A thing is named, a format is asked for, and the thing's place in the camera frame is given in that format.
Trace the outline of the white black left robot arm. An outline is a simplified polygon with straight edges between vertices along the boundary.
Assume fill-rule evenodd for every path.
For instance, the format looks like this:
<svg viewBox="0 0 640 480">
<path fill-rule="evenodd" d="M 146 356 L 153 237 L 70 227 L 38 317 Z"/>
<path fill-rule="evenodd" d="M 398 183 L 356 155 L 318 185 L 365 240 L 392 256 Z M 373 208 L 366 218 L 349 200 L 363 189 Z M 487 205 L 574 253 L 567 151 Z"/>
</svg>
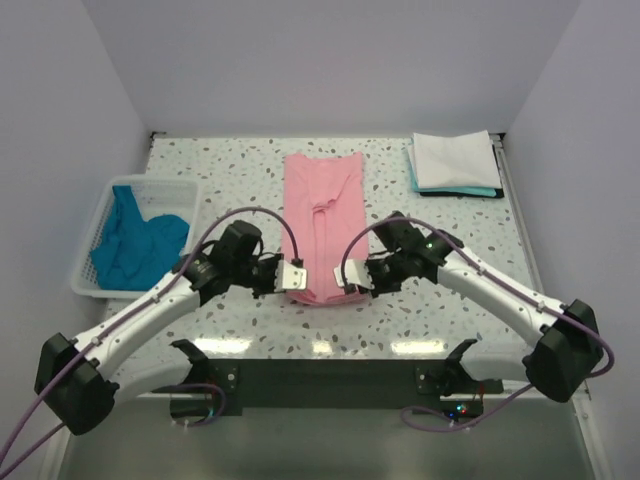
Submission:
<svg viewBox="0 0 640 480">
<path fill-rule="evenodd" d="M 181 257 L 149 291 L 110 320 L 42 346 L 35 391 L 74 435 L 83 435 L 111 413 L 124 384 L 113 376 L 133 353 L 162 329 L 226 293 L 232 286 L 256 297 L 284 289 L 283 254 L 261 257 L 254 225 L 237 220 L 222 236 Z"/>
</svg>

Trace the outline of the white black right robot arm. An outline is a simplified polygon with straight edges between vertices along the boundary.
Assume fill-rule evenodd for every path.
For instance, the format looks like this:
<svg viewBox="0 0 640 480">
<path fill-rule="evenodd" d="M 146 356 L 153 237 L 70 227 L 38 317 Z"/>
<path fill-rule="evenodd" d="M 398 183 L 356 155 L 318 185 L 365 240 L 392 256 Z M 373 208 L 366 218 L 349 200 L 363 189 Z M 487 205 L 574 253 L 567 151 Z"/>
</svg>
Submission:
<svg viewBox="0 0 640 480">
<path fill-rule="evenodd" d="M 400 291 L 412 278 L 425 279 L 468 298 L 516 333 L 527 345 L 517 354 L 492 347 L 458 351 L 445 369 L 448 386 L 469 392 L 481 381 L 528 382 L 548 399 L 565 403 L 598 364 L 613 355 L 602 339 L 591 306 L 546 296 L 499 272 L 454 235 L 394 212 L 369 226 L 386 254 L 356 262 L 354 285 L 372 296 Z"/>
</svg>

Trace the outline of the pink t shirt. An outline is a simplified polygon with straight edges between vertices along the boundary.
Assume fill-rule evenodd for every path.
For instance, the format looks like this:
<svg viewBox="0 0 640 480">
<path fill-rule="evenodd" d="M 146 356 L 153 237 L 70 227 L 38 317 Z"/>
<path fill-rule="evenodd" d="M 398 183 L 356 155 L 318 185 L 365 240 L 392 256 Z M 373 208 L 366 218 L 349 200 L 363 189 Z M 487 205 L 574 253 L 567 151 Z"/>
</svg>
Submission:
<svg viewBox="0 0 640 480">
<path fill-rule="evenodd" d="M 307 288 L 290 291 L 289 298 L 311 306 L 356 303 L 359 293 L 338 286 L 334 269 L 348 245 L 366 226 L 363 154 L 338 158 L 309 158 L 296 153 L 284 159 L 283 218 L 291 227 L 298 252 L 282 233 L 285 259 L 299 258 L 308 273 Z"/>
</svg>

